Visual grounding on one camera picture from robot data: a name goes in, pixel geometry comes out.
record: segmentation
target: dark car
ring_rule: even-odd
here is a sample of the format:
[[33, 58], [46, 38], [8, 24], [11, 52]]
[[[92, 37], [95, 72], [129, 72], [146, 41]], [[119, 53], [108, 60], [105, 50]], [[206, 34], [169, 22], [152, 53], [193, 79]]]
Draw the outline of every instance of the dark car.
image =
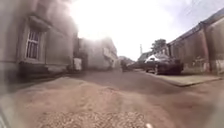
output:
[[170, 58], [163, 54], [149, 56], [143, 66], [146, 72], [154, 72], [156, 75], [165, 73], [180, 74], [184, 68], [179, 59]]

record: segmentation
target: pavement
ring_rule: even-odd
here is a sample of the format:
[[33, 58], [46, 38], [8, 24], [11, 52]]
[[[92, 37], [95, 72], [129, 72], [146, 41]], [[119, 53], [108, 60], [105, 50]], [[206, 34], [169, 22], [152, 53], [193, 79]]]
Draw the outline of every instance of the pavement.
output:
[[217, 81], [222, 79], [222, 77], [220, 76], [206, 75], [206, 74], [200, 75], [200, 74], [182, 73], [180, 75], [154, 75], [152, 73], [147, 73], [142, 70], [135, 70], [135, 71], [146, 74], [146, 75], [150, 75], [152, 77], [166, 81], [178, 87], [188, 87], [192, 85], [197, 85], [201, 83], [207, 83], [207, 82], [212, 82], [212, 81]]
[[223, 82], [179, 88], [139, 72], [89, 72], [19, 88], [0, 106], [12, 128], [218, 128]]

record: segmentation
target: wall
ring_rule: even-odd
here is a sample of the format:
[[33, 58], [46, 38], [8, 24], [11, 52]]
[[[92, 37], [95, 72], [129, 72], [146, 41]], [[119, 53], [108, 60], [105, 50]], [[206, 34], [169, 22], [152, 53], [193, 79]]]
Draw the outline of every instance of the wall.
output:
[[80, 39], [81, 51], [84, 51], [88, 57], [88, 68], [106, 70], [115, 68], [117, 63], [116, 48], [105, 41], [91, 41], [87, 39]]
[[207, 27], [208, 47], [212, 69], [224, 72], [224, 18]]
[[[1, 0], [0, 1], [0, 73], [15, 75], [18, 63], [43, 64], [59, 71], [72, 64], [77, 29], [69, 16], [69, 0]], [[31, 18], [44, 24], [38, 60], [26, 59], [26, 43]]]
[[206, 70], [204, 69], [206, 62], [202, 36], [203, 31], [197, 30], [171, 43], [171, 56], [184, 63], [185, 71], [199, 73]]
[[171, 56], [181, 59], [185, 70], [224, 72], [224, 9], [169, 43]]
[[0, 80], [16, 76], [17, 46], [24, 29], [25, 16], [31, 8], [30, 0], [0, 1]]

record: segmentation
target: road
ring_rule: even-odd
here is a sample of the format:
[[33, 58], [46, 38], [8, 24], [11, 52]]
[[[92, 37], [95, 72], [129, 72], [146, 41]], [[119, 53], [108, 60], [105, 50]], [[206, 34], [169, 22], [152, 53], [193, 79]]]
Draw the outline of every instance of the road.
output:
[[217, 128], [222, 83], [179, 88], [138, 72], [89, 72], [34, 84], [0, 103], [17, 128]]

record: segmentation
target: person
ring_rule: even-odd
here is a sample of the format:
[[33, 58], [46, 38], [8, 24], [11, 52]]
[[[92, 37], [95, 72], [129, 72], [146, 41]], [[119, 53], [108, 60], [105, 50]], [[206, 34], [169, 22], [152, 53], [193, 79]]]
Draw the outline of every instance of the person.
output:
[[127, 70], [127, 64], [125, 62], [125, 60], [121, 60], [121, 69], [124, 72], [125, 70]]

